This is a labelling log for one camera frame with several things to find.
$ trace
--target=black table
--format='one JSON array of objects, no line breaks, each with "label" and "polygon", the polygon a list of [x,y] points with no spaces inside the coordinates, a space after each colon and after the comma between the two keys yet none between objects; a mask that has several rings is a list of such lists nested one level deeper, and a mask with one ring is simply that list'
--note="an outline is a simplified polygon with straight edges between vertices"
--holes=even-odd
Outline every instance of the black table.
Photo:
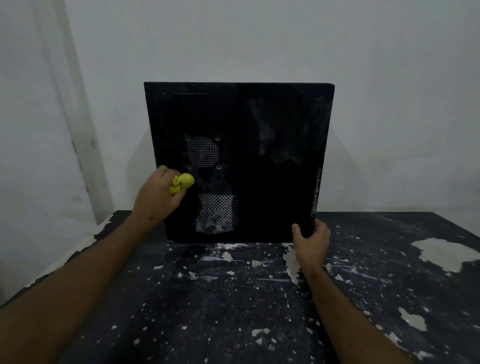
[{"label": "black table", "polygon": [[[129,214],[117,211],[96,240]],[[437,238],[480,251],[478,237],[433,213],[318,218],[332,231],[328,273],[378,329],[416,360],[480,362],[480,261],[448,273],[411,245]],[[169,243],[160,225],[60,363],[337,363],[290,250],[287,243]],[[400,308],[423,317],[426,331]]]}]

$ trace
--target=yellow microfiber cloth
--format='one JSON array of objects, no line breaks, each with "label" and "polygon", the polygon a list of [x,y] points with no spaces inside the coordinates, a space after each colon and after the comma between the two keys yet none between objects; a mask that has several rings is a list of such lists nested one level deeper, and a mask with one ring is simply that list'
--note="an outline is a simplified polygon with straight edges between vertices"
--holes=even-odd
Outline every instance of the yellow microfiber cloth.
[{"label": "yellow microfiber cloth", "polygon": [[181,174],[173,178],[170,185],[170,194],[177,194],[180,190],[185,190],[195,183],[195,178],[189,173]]}]

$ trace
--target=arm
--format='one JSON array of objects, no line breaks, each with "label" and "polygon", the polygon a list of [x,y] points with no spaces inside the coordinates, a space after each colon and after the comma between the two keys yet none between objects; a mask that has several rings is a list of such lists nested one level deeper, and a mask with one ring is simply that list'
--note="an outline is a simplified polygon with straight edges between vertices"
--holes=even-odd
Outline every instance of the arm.
[{"label": "arm", "polygon": [[0,363],[58,359],[138,243],[180,204],[185,190],[169,191],[176,175],[157,169],[123,224],[0,311]]},{"label": "arm", "polygon": [[305,239],[299,226],[294,224],[293,247],[340,362],[411,363],[409,356],[377,330],[322,269],[330,243],[330,231],[319,220],[315,220],[315,229],[315,233]]}]

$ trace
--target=perforated mesh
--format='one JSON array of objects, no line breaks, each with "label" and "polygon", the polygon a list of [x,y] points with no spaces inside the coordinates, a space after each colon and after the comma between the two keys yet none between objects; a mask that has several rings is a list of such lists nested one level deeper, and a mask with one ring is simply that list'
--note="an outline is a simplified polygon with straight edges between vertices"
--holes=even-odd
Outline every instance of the perforated mesh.
[{"label": "perforated mesh", "polygon": [[238,199],[232,194],[199,194],[202,207],[195,222],[202,226],[235,226],[238,224]]},{"label": "perforated mesh", "polygon": [[218,161],[218,145],[210,138],[193,138],[188,143],[188,158],[197,167],[211,167]]}]

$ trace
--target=hand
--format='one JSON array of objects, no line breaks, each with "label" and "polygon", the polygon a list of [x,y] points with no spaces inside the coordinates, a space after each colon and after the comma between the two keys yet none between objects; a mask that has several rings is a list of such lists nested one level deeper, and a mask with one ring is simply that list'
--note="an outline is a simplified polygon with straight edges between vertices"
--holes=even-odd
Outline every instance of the hand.
[{"label": "hand", "polygon": [[297,224],[292,225],[293,249],[305,276],[315,267],[321,267],[330,244],[330,230],[327,225],[315,219],[315,232],[305,239]]},{"label": "hand", "polygon": [[177,170],[160,166],[138,192],[131,217],[149,228],[154,228],[170,215],[180,205],[186,193],[186,190],[181,190],[173,196],[170,194],[172,180],[178,175],[180,173]]}]

